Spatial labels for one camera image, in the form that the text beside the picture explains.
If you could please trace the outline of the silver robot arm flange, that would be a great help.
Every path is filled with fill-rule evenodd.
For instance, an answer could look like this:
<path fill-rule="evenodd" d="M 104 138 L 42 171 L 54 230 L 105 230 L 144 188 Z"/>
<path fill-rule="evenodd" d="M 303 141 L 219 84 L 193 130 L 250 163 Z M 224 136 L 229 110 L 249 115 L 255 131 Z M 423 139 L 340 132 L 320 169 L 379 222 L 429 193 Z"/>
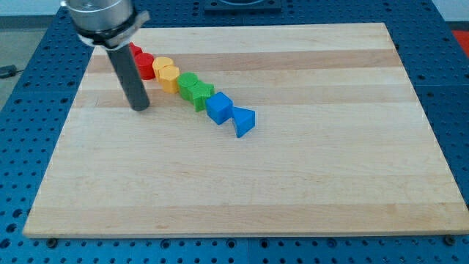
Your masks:
<path fill-rule="evenodd" d="M 82 42 L 108 51 L 130 43 L 131 37 L 150 19 L 131 0 L 61 0 Z"/>

